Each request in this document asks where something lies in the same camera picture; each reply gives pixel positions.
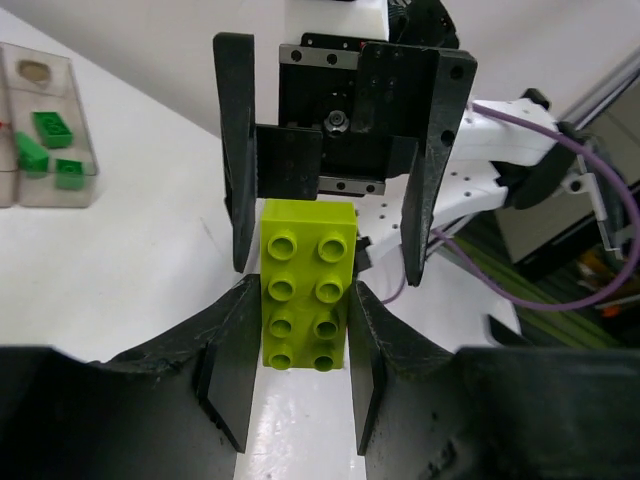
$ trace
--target purple cable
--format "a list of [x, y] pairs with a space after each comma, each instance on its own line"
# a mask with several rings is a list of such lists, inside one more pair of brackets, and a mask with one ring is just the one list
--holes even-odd
[[406, 287], [406, 285], [407, 285], [407, 280], [406, 280], [406, 278], [405, 278], [405, 276], [404, 276], [404, 268], [403, 268], [403, 269], [402, 269], [402, 283], [400, 284], [400, 287], [398, 288], [398, 290], [396, 290], [396, 293], [394, 293], [393, 295], [391, 295], [389, 298], [385, 298], [385, 299], [382, 301], [382, 304], [383, 304], [383, 305], [388, 305], [388, 304], [390, 304], [391, 302], [394, 302], [395, 300], [397, 300], [397, 299], [398, 299], [398, 297], [399, 297], [400, 295], [402, 295], [402, 292], [404, 292], [404, 287]]
[[[633, 245], [631, 246], [631, 251], [629, 254], [629, 258], [625, 263], [622, 270], [616, 278], [614, 278], [609, 285], [600, 290], [599, 292], [583, 298], [582, 300], [576, 300], [575, 302], [569, 303], [558, 303], [558, 304], [547, 304], [547, 303], [538, 303], [531, 302], [528, 300], [524, 300], [522, 298], [516, 297], [509, 292], [504, 291], [500, 288], [493, 280], [491, 280], [475, 263], [473, 260], [464, 253], [462, 248], [460, 248], [453, 240], [448, 238], [444, 233], [440, 230], [432, 230], [432, 233], [442, 240], [451, 250], [453, 250], [460, 258], [467, 264], [469, 269], [476, 275], [480, 280], [482, 280], [491, 290], [496, 292], [498, 295], [506, 298], [514, 305], [519, 305], [521, 307], [530, 308], [532, 310], [541, 310], [547, 312], [565, 312], [568, 310], [577, 310], [580, 308], [588, 307], [595, 303], [598, 303], [609, 295], [614, 293], [618, 288], [620, 288], [624, 282], [627, 281], [633, 275], [636, 264], [638, 263], [638, 259], [640, 259], [640, 211], [638, 211], [638, 206], [636, 205], [636, 201], [633, 198], [633, 195], [627, 188], [627, 185], [624, 181], [618, 176], [618, 174], [607, 165], [600, 157], [598, 157], [595, 153], [593, 153], [588, 148], [580, 145], [577, 142], [574, 142], [570, 138], [562, 135], [561, 133], [554, 132], [546, 127], [538, 125], [536, 123], [530, 122], [528, 120], [523, 120], [518, 117], [514, 117], [513, 115], [509, 115], [507, 113], [499, 112], [497, 110], [493, 110], [492, 108], [484, 107], [482, 105], [473, 104], [473, 110], [481, 115], [486, 117], [494, 118], [496, 120], [501, 120], [503, 122], [512, 123], [514, 125], [528, 128], [529, 130], [533, 130], [534, 132], [538, 132], [545, 137], [549, 137], [557, 143], [564, 145], [568, 149], [574, 151], [578, 155], [581, 155], [588, 163], [590, 163], [596, 170], [598, 170], [603, 177], [605, 177], [609, 183], [614, 187], [614, 189], [620, 195], [620, 199], [627, 209], [627, 213], [629, 215], [629, 220], [631, 221], [631, 226], [634, 231]], [[391, 297], [386, 303], [395, 300], [397, 297]]]

